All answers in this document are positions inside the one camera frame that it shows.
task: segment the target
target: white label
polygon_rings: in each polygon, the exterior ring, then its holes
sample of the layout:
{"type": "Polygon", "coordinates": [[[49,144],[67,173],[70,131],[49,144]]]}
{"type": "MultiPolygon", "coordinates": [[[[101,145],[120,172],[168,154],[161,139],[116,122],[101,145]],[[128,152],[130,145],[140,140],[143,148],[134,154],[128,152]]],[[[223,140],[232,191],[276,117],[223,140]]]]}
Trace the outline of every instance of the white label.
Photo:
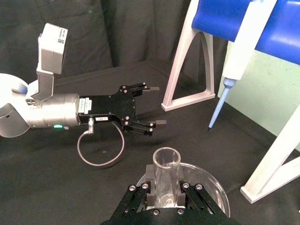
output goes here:
{"type": "Polygon", "coordinates": [[[88,97],[86,97],[85,98],[85,106],[84,106],[84,114],[89,113],[89,102],[90,102],[90,99],[88,97]]]}
{"type": "Polygon", "coordinates": [[[96,121],[108,121],[108,117],[96,117],[96,121]]]}
{"type": "Polygon", "coordinates": [[[88,110],[92,110],[92,100],[89,101],[89,107],[88,110]]]}
{"type": "Polygon", "coordinates": [[[68,30],[60,27],[59,37],[57,39],[58,43],[64,44],[67,38],[68,30]]]}
{"type": "Polygon", "coordinates": [[[79,99],[78,113],[84,113],[84,108],[85,108],[85,98],[81,98],[79,99]]]}

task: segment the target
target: black holder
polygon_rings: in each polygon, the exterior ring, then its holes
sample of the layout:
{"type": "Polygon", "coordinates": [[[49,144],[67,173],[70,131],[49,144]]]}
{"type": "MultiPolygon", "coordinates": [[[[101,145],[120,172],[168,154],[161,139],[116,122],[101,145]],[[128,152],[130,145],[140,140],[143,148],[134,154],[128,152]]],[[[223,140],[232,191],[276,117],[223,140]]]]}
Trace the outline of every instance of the black holder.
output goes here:
{"type": "Polygon", "coordinates": [[[90,102],[90,105],[85,106],[90,108],[78,113],[79,120],[82,124],[88,124],[90,118],[93,118],[95,123],[117,122],[122,125],[124,132],[151,136],[156,125],[165,124],[166,121],[145,123],[134,121],[135,97],[142,95],[144,90],[158,89],[147,87],[144,82],[132,86],[122,85],[113,95],[80,96],[79,102],[81,99],[84,102],[90,102]]]}
{"type": "Polygon", "coordinates": [[[225,215],[201,184],[181,181],[180,188],[186,195],[185,208],[146,210],[151,182],[130,185],[111,219],[101,225],[241,225],[225,215]]]}

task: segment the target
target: green led light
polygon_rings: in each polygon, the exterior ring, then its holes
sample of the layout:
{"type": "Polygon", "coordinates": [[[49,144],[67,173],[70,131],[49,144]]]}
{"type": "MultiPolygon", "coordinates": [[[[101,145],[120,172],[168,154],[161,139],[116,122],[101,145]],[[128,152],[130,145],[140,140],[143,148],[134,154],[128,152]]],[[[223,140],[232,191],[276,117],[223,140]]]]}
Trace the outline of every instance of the green led light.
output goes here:
{"type": "Polygon", "coordinates": [[[63,128],[63,126],[62,126],[62,125],[59,125],[59,124],[54,125],[53,127],[54,127],[54,128],[63,128]]]}

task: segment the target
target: screw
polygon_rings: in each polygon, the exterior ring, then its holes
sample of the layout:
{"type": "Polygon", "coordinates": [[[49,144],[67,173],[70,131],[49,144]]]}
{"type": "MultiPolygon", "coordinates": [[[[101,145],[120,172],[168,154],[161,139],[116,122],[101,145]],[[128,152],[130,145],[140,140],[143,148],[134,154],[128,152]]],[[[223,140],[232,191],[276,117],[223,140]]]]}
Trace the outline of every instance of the screw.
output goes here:
{"type": "Polygon", "coordinates": [[[149,184],[147,184],[147,183],[143,183],[143,184],[142,184],[142,188],[143,188],[143,189],[147,189],[148,187],[149,187],[149,184]]]}
{"type": "Polygon", "coordinates": [[[202,184],[196,184],[196,189],[197,190],[201,190],[203,188],[203,185],[202,184]]]}
{"type": "Polygon", "coordinates": [[[157,216],[159,213],[160,213],[160,211],[159,211],[158,209],[154,209],[154,210],[153,210],[153,214],[154,214],[155,216],[157,216]]]}
{"type": "Polygon", "coordinates": [[[135,186],[135,185],[130,185],[130,186],[129,186],[129,190],[130,190],[130,191],[134,191],[135,189],[136,189],[136,186],[135,186]]]}
{"type": "Polygon", "coordinates": [[[184,188],[188,188],[189,187],[189,183],[187,183],[187,182],[184,182],[182,185],[183,185],[184,188]]]}
{"type": "Polygon", "coordinates": [[[184,213],[184,210],[183,210],[183,209],[177,209],[177,213],[178,213],[179,215],[182,215],[182,214],[184,213]]]}

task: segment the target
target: stand leg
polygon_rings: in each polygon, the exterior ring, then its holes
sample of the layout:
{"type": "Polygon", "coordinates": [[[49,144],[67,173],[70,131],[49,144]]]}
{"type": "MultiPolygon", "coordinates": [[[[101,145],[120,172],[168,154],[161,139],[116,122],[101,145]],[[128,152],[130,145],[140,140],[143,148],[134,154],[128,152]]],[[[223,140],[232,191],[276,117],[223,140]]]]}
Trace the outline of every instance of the stand leg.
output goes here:
{"type": "Polygon", "coordinates": [[[300,105],[240,191],[254,203],[300,176],[300,157],[282,165],[300,142],[300,105]]]}
{"type": "Polygon", "coordinates": [[[207,99],[215,97],[214,94],[214,80],[213,80],[213,46],[212,46],[212,35],[201,34],[201,40],[203,44],[204,59],[205,59],[205,70],[206,70],[206,90],[202,93],[190,95],[187,97],[172,100],[179,73],[188,52],[189,46],[194,39],[197,30],[192,28],[192,22],[198,7],[198,0],[192,0],[187,11],[187,16],[184,21],[181,37],[179,40],[178,48],[176,51],[174,63],[172,66],[168,86],[165,92],[164,101],[162,103],[162,108],[165,111],[177,109],[190,104],[201,102],[207,99]]]}

